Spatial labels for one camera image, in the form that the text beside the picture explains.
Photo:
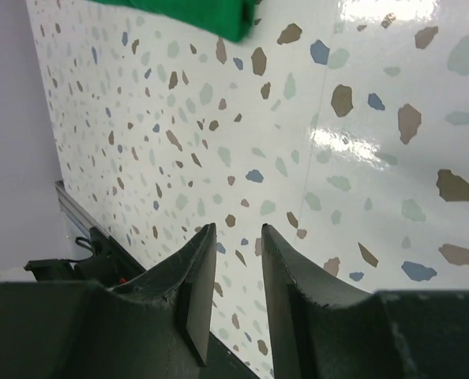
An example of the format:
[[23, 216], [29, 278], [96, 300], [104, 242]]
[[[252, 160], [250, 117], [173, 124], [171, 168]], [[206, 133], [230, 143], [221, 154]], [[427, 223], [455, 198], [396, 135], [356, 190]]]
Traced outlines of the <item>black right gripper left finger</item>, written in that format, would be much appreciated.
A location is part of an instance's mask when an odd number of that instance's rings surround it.
[[216, 226], [123, 285], [0, 282], [0, 378], [196, 378], [206, 365]]

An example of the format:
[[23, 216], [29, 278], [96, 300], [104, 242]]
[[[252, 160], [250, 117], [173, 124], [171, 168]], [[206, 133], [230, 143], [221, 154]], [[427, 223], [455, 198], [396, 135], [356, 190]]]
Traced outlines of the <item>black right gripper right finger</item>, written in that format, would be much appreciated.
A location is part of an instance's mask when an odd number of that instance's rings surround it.
[[469, 291], [368, 293], [261, 229], [278, 378], [469, 378]]

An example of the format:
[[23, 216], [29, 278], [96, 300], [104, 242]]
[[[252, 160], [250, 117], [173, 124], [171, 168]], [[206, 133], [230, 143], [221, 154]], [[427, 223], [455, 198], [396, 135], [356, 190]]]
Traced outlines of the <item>green t shirt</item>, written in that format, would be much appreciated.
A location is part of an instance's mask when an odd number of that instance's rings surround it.
[[257, 5], [254, 0], [99, 0], [96, 3], [169, 17], [233, 43], [249, 35]]

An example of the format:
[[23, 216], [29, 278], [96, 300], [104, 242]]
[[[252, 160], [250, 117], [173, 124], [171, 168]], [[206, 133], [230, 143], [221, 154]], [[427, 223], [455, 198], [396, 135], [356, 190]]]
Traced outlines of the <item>aluminium frame rail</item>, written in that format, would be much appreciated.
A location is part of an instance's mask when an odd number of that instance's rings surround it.
[[89, 240], [88, 247], [92, 247], [97, 255], [111, 258], [126, 280], [145, 271], [144, 267], [66, 192], [63, 181], [57, 181], [54, 185], [61, 210]]

